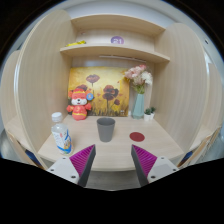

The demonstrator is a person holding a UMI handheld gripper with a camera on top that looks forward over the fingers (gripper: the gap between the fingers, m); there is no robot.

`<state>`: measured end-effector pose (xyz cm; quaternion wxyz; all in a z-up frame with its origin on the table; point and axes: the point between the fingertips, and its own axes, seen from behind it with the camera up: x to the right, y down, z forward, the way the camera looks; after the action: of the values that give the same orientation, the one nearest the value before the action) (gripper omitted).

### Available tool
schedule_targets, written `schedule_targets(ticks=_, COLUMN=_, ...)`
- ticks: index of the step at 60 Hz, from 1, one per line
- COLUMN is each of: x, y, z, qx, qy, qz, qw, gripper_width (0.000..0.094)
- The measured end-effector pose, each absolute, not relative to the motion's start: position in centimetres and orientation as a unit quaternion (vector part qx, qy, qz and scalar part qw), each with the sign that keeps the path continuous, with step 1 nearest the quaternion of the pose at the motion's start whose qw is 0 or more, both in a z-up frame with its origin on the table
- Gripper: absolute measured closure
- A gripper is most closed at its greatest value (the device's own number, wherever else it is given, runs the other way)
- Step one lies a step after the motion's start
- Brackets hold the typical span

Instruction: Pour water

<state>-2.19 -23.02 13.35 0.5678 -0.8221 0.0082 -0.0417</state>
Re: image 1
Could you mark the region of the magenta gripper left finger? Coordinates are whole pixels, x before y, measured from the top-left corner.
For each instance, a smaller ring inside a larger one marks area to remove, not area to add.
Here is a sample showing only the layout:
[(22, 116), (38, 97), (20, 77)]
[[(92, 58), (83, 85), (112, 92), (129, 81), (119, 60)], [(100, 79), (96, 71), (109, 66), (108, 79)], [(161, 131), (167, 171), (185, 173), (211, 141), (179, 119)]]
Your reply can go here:
[(48, 172), (85, 187), (95, 155), (95, 146), (88, 146), (71, 157), (61, 157), (48, 169)]

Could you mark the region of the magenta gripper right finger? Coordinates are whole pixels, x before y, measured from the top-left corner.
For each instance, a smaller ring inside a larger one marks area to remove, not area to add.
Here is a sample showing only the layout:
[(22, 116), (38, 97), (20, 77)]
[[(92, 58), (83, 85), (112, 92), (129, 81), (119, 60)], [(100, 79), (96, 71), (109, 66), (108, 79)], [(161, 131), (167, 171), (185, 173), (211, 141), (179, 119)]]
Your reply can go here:
[(136, 145), (131, 147), (131, 156), (141, 187), (178, 171), (165, 156), (157, 157)]

